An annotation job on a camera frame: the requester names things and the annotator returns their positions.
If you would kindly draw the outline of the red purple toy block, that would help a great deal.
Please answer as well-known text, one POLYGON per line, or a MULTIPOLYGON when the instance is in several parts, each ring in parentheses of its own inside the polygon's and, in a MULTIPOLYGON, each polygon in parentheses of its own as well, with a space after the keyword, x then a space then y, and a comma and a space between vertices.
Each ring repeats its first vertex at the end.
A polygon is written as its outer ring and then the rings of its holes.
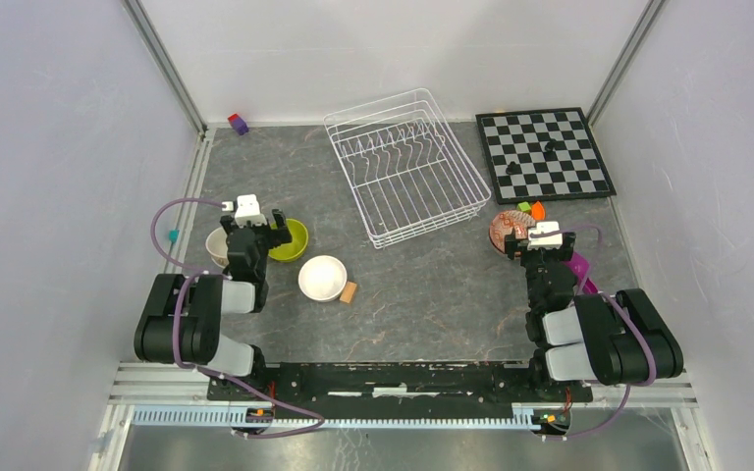
POLYGON ((228 117, 228 123, 238 135, 245 135, 249 132, 249 126, 241 115, 234 113, 228 117))

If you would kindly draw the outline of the yellow bowl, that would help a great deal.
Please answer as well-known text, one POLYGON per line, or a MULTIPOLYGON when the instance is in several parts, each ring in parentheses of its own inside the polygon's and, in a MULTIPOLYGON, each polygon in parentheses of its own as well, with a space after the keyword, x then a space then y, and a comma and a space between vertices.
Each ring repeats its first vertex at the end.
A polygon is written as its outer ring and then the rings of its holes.
POLYGON ((304 254, 309 242, 309 232, 304 223, 293 218, 288 218, 286 223, 292 240, 271 248, 268 252, 268 256, 277 262, 297 261, 304 254))

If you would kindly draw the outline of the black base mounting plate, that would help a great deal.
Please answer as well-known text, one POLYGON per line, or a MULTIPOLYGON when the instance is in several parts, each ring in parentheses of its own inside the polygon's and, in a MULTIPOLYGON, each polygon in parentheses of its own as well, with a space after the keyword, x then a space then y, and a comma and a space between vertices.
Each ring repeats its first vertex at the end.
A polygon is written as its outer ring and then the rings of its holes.
POLYGON ((505 419, 515 404, 593 399, 580 383, 542 380, 507 361, 282 362, 246 382, 276 399, 268 414, 280 420, 505 419))

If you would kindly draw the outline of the white wire dish rack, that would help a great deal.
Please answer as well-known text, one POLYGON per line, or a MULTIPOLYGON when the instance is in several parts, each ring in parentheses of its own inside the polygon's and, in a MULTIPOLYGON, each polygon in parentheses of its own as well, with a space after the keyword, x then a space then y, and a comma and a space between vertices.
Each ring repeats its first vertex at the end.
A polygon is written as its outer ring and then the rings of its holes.
POLYGON ((426 88, 332 112, 323 125, 377 249, 469 220, 492 196, 426 88))

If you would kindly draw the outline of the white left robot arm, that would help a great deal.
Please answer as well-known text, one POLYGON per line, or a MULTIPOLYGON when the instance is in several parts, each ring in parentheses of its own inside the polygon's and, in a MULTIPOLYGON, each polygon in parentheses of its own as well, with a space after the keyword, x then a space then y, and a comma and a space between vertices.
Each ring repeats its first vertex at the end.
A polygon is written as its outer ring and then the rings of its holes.
POLYGON ((135 329, 139 360, 232 376, 232 387, 245 399, 267 392, 260 349, 228 339, 220 328, 223 314, 258 313, 266 303, 268 253, 293 240, 284 212, 274 209, 272 217, 273 223, 261 214, 240 222, 221 218, 227 244, 221 273, 155 277, 135 329))

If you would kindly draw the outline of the white smooth bowl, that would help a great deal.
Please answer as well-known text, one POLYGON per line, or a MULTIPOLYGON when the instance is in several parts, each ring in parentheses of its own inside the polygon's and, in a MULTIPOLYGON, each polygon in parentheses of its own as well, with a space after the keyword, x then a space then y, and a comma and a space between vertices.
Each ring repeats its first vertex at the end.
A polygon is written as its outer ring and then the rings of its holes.
POLYGON ((318 255, 302 265, 297 283, 308 299, 329 302, 342 294, 348 278, 348 270, 342 261, 330 255, 318 255))

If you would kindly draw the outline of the magenta plastic object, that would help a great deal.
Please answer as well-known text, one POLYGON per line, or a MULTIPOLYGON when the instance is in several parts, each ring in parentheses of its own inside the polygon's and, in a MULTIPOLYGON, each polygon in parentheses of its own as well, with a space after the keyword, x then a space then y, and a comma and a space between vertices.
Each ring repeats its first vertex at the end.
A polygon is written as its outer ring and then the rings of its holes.
MULTIPOLYGON (((577 276, 580 282, 585 275, 590 274, 589 261, 577 252, 573 252, 571 258, 565 261, 564 264, 577 276)), ((600 289, 590 278, 582 284, 580 290, 583 294, 597 294, 599 291, 600 289)))

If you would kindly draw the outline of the blue patterned bowl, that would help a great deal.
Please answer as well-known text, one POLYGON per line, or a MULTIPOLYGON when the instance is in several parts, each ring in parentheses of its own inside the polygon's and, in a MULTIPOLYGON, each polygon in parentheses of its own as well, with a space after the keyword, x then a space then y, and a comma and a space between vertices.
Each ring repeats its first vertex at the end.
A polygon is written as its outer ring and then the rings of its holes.
POLYGON ((516 239, 526 239, 527 230, 536 225, 536 220, 528 213, 519 210, 505 210, 498 213, 492 220, 488 236, 495 249, 502 255, 506 254, 506 236, 516 239))

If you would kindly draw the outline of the black white chessboard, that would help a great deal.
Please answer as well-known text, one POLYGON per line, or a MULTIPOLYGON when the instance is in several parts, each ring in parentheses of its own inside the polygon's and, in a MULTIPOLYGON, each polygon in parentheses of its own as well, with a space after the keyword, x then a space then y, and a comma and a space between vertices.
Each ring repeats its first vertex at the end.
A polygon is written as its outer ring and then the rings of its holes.
POLYGON ((498 204, 617 194, 581 108, 485 113, 475 119, 498 204), (550 139, 559 142, 557 149, 544 153, 550 139), (519 175, 506 174, 509 162, 520 165, 519 175))

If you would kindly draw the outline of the small wooden block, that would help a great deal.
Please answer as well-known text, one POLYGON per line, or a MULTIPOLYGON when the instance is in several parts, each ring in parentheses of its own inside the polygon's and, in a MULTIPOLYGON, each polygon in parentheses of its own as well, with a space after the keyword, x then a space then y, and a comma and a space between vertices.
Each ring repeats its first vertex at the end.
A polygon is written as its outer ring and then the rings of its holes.
POLYGON ((345 284, 345 286, 344 286, 344 288, 343 288, 343 290, 342 290, 342 292, 340 294, 339 300, 342 303, 351 304, 352 301, 353 301, 353 298, 354 298, 354 296, 355 296, 355 294, 357 292, 357 289, 358 289, 358 284, 357 283, 355 283, 355 282, 346 282, 346 284, 345 284))

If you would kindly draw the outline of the orange toy block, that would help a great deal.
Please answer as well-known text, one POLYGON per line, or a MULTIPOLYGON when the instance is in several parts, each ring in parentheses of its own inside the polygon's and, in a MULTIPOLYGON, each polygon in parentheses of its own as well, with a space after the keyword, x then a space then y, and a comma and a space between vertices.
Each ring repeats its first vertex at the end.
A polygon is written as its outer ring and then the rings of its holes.
POLYGON ((546 219, 546 210, 543 204, 536 201, 530 206, 530 215, 535 221, 543 221, 546 219))

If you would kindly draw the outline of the beige ceramic bowl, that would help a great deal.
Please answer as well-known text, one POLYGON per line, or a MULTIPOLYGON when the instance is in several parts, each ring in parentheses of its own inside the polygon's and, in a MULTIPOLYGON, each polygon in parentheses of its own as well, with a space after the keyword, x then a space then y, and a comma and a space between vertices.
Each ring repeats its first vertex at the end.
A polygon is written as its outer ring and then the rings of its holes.
POLYGON ((213 230, 205 240, 205 249, 212 260, 220 268, 228 266, 227 234, 223 228, 213 230))

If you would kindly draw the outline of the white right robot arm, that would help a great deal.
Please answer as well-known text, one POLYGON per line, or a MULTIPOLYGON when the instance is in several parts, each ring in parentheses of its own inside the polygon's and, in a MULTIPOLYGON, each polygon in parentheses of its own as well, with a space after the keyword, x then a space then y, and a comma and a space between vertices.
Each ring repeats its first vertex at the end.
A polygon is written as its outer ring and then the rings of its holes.
POLYGON ((682 349, 648 294, 599 290, 574 243, 573 233, 540 237, 535 229, 513 230, 502 241, 503 253, 525 271, 525 329, 537 346, 530 392, 552 400, 569 382, 643 386, 679 376, 682 349))

